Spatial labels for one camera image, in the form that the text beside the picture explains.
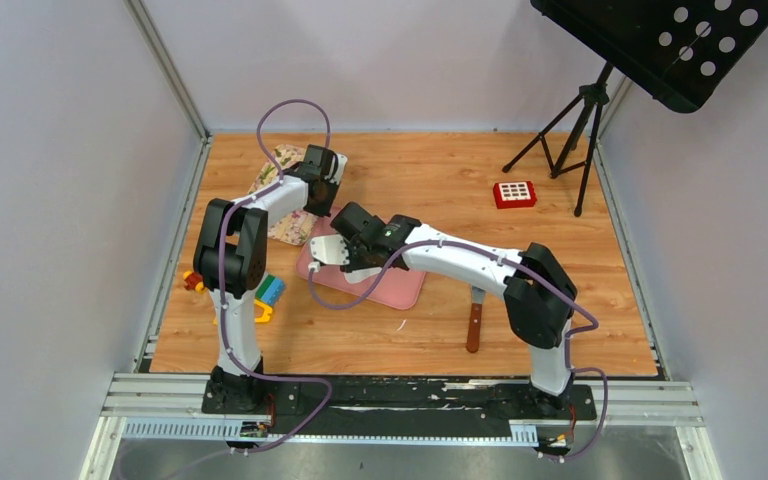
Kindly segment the pink plastic tray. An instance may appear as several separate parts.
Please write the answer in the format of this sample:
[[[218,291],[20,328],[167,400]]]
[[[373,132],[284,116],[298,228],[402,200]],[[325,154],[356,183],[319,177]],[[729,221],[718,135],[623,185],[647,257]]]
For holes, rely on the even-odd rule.
[[[359,297],[376,278],[369,278],[362,283],[351,285],[345,281],[343,273],[337,266],[325,266],[313,275],[313,282]],[[389,268],[367,299],[397,310],[410,309],[417,302],[424,279],[424,272]]]

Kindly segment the white dough ball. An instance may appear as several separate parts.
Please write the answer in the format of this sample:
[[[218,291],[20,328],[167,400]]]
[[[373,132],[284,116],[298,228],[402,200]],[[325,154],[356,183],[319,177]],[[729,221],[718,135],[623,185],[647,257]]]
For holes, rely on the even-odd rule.
[[[344,272],[343,276],[348,284],[355,285],[366,281],[369,278],[376,277],[381,272],[380,267],[364,268],[353,270],[351,272]]]

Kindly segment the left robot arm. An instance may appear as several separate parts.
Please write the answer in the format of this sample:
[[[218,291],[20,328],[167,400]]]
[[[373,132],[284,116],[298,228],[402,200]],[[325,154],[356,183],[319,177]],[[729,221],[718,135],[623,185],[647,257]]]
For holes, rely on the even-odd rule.
[[[329,215],[347,166],[345,155],[310,145],[263,188],[206,209],[193,257],[218,322],[219,356],[203,397],[207,414],[253,413],[274,377],[263,372],[255,300],[267,266],[268,231],[290,213]]]

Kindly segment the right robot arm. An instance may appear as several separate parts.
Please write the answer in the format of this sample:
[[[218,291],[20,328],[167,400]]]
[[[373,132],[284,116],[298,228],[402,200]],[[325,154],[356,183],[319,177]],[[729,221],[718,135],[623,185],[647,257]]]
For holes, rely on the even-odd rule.
[[[490,247],[409,216],[383,221],[355,202],[343,207],[330,226],[345,242],[346,273],[374,267],[416,270],[499,297],[511,331],[530,349],[533,408],[552,418],[569,407],[572,373],[564,336],[577,288],[548,247],[538,243],[526,250]]]

